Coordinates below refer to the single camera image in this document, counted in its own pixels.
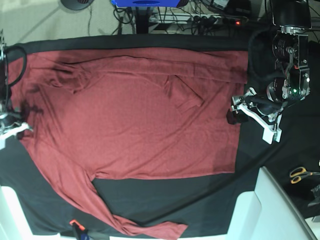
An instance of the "blue object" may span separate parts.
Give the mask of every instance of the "blue object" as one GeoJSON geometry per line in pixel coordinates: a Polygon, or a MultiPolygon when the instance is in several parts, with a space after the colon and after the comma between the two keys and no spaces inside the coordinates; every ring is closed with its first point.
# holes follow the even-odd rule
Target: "blue object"
{"type": "Polygon", "coordinates": [[[118,7],[176,7],[180,0],[111,0],[118,7]]]}
{"type": "Polygon", "coordinates": [[[81,234],[81,240],[92,240],[86,233],[81,234]]]}

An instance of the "blue container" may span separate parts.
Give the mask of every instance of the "blue container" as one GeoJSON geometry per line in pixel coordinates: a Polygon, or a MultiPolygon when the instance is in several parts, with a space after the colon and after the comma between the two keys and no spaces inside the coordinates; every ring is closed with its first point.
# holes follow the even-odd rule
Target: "blue container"
{"type": "Polygon", "coordinates": [[[180,2],[187,3],[187,0],[111,0],[113,5],[118,7],[182,7],[180,2]]]}

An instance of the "metal bracket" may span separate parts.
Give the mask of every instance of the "metal bracket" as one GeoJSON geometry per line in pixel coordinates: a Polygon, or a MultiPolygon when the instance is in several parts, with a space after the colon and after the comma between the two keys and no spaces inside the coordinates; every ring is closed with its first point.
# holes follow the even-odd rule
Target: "metal bracket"
{"type": "Polygon", "coordinates": [[[0,141],[1,140],[6,140],[6,139],[10,138],[11,136],[16,136],[18,133],[21,133],[24,130],[32,131],[32,128],[29,126],[28,123],[23,122],[23,123],[21,123],[20,126],[12,128],[12,129],[9,129],[7,132],[1,134],[0,135],[0,141]]]}
{"type": "Polygon", "coordinates": [[[279,128],[282,114],[279,114],[276,123],[273,125],[267,124],[257,113],[248,109],[248,105],[241,103],[237,106],[237,109],[243,111],[247,116],[253,118],[261,127],[264,128],[262,139],[268,144],[272,144],[273,141],[280,142],[282,130],[279,128]]]}

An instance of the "scissors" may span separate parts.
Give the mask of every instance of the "scissors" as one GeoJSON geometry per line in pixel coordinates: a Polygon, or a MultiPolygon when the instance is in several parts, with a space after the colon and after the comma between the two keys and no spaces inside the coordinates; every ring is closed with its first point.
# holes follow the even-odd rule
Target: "scissors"
{"type": "Polygon", "coordinates": [[[307,169],[303,166],[297,167],[295,170],[290,172],[290,182],[291,184],[296,184],[300,182],[302,179],[305,179],[310,176],[320,175],[318,171],[307,171],[307,169]]]}

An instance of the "shirt sleeve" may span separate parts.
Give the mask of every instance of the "shirt sleeve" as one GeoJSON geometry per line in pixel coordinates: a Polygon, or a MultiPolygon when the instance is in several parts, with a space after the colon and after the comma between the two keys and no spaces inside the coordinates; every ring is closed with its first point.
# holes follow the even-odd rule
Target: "shirt sleeve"
{"type": "Polygon", "coordinates": [[[112,214],[99,197],[87,172],[80,165],[47,143],[38,141],[34,149],[35,151],[30,153],[33,161],[58,195],[120,233],[128,236],[145,234],[157,239],[176,240],[188,227],[168,221],[141,227],[131,220],[112,214]]]}

